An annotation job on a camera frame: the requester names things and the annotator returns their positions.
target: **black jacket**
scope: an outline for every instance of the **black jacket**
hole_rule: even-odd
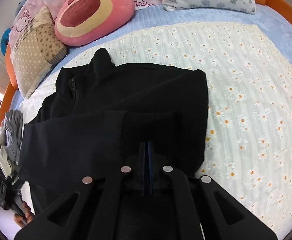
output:
[[[146,140],[193,176],[204,160],[207,107],[203,71],[116,67],[99,49],[90,64],[61,69],[56,92],[25,125],[19,177],[64,191],[83,176],[109,176]]]

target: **orange bed frame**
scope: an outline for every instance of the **orange bed frame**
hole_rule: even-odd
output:
[[[286,20],[288,20],[292,24],[292,7],[284,0],[255,0],[255,2],[258,4],[267,5],[273,8],[275,11],[281,14]],[[8,84],[6,88],[6,92],[4,94],[4,98],[0,106],[0,126],[1,126],[2,120],[5,117],[5,113],[9,111],[10,104],[15,94],[15,91],[18,89],[13,65],[10,61],[10,52],[11,52],[10,46],[8,44],[6,55],[5,55],[5,62],[6,62],[7,73],[10,78],[10,83]]]

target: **beige polka dot pillow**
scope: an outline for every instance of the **beige polka dot pillow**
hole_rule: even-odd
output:
[[[56,38],[50,12],[44,6],[23,30],[11,52],[18,88],[25,99],[66,53],[65,45]]]

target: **metal pin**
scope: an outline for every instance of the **metal pin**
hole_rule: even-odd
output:
[[[163,167],[163,171],[165,171],[165,172],[172,172],[173,171],[173,167],[172,166],[169,166],[169,165],[164,166]]]
[[[212,179],[209,176],[203,176],[201,178],[202,182],[204,183],[210,183],[212,181]]]
[[[123,167],[121,167],[121,172],[123,172],[123,173],[128,173],[128,172],[130,172],[132,169],[129,167],[129,166],[123,166]]]
[[[84,184],[91,184],[93,182],[93,178],[92,177],[89,177],[89,176],[86,176],[83,178],[83,183]]]

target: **gray fabric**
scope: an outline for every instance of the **gray fabric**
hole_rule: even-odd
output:
[[[11,162],[18,163],[23,127],[23,114],[19,110],[5,113],[4,130],[6,132],[6,152]]]

